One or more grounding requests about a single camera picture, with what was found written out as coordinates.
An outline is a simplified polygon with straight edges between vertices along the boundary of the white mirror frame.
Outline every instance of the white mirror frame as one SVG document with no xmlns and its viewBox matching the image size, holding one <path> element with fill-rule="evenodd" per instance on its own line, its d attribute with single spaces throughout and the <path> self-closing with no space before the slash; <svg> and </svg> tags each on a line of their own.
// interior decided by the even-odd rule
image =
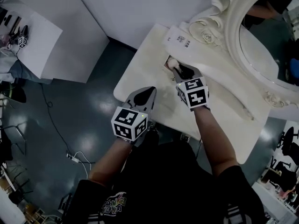
<svg viewBox="0 0 299 224">
<path fill-rule="evenodd" d="M 233 60 L 253 81 L 257 81 L 259 87 L 266 91 L 267 102 L 280 101 L 284 105 L 299 103 L 299 87 L 286 82 L 276 80 L 275 82 L 265 78 L 255 70 L 246 59 L 240 44 L 240 25 L 251 8 L 258 0 L 233 0 L 228 8 L 227 21 L 225 25 L 225 40 L 228 51 Z"/>
</svg>

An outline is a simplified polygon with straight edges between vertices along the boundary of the glossy floor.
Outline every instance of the glossy floor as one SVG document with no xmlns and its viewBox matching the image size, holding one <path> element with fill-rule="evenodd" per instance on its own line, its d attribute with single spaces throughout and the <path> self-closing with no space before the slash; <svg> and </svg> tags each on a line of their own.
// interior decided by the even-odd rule
<svg viewBox="0 0 299 224">
<path fill-rule="evenodd" d="M 111 42 L 99 59 L 87 84 L 54 80 L 44 85 L 47 101 L 53 103 L 50 113 L 68 143 L 72 153 L 83 151 L 90 161 L 97 161 L 109 149 L 115 137 L 110 119 L 121 103 L 113 96 L 113 90 L 134 56 L 134 52 Z M 11 102 L 14 109 L 4 110 L 4 126 L 20 125 L 27 139 L 27 155 L 22 156 L 13 146 L 14 161 L 10 175 L 14 177 L 24 171 L 18 181 L 30 179 L 26 190 L 33 190 L 26 199 L 45 211 L 56 209 L 63 196 L 73 192 L 80 179 L 86 178 L 82 164 L 66 158 L 66 146 L 56 133 L 48 115 L 41 86 L 27 82 L 24 86 L 27 103 Z M 261 137 L 248 161 L 242 168 L 250 183 L 262 173 L 270 160 L 273 148 L 285 126 L 285 121 L 269 118 Z M 177 131 L 159 126 L 160 142 L 168 142 L 180 135 Z M 7 133 L 12 142 L 20 143 L 17 133 Z M 197 153 L 198 142 L 191 141 Z M 198 162 L 209 170 L 204 148 L 198 153 Z"/>
</svg>

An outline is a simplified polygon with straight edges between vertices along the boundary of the power strip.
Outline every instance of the power strip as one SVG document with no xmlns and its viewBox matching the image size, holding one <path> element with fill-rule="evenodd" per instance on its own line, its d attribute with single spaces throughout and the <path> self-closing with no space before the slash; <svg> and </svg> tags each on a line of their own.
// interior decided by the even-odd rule
<svg viewBox="0 0 299 224">
<path fill-rule="evenodd" d="M 75 158 L 74 156 L 70 155 L 69 153 L 66 154 L 66 157 L 76 163 L 80 163 L 81 161 L 77 158 Z"/>
</svg>

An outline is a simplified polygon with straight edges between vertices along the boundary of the black t-shirt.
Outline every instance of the black t-shirt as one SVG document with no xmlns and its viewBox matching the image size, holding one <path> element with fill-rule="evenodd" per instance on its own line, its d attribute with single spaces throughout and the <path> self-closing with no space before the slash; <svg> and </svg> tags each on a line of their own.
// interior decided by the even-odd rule
<svg viewBox="0 0 299 224">
<path fill-rule="evenodd" d="M 267 2 L 269 2 L 275 11 L 277 11 L 279 14 L 282 14 L 291 1 L 292 0 L 258 0 L 255 5 L 266 7 Z M 261 24 L 264 20 L 264 18 L 246 15 L 243 22 L 246 27 L 250 27 L 252 24 Z"/>
<path fill-rule="evenodd" d="M 263 205 L 239 166 L 214 178 L 199 167 L 191 147 L 181 143 L 134 150 L 111 190 L 82 180 L 64 224 L 99 221 L 265 223 Z"/>
</svg>

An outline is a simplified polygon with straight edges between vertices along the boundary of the forearm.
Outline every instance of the forearm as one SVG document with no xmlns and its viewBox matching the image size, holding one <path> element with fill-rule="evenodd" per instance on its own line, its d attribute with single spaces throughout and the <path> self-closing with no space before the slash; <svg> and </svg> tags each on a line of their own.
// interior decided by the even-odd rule
<svg viewBox="0 0 299 224">
<path fill-rule="evenodd" d="M 132 145 L 122 139 L 116 139 L 108 152 L 91 170 L 88 179 L 105 187 L 111 185 L 116 174 L 121 171 Z"/>
<path fill-rule="evenodd" d="M 269 19 L 275 17 L 277 12 L 271 7 L 253 5 L 247 14 L 254 17 Z"/>
<path fill-rule="evenodd" d="M 218 176 L 228 167 L 238 165 L 234 148 L 212 113 L 197 107 L 194 114 L 213 173 Z"/>
</svg>

